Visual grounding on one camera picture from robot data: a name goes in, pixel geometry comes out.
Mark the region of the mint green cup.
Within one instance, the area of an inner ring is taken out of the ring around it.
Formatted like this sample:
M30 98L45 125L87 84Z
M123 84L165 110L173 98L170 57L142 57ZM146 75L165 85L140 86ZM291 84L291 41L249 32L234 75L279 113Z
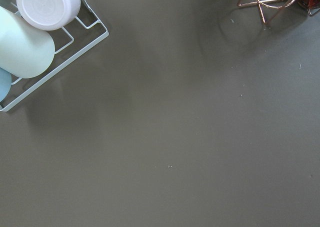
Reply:
M0 8L0 67L29 79L45 72L55 56L53 38L22 17Z

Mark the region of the white cup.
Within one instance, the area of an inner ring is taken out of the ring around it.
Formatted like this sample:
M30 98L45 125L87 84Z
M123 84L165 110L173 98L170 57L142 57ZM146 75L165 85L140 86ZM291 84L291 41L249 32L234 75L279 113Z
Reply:
M21 16L33 27L54 31L72 22L81 8L81 0L16 0Z

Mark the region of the light blue cup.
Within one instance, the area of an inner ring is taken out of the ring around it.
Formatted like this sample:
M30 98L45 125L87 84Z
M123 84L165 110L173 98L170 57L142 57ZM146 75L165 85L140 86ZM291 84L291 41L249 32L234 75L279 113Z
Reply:
M12 76L11 74L4 70L0 69L0 101L3 101L8 95L12 86Z

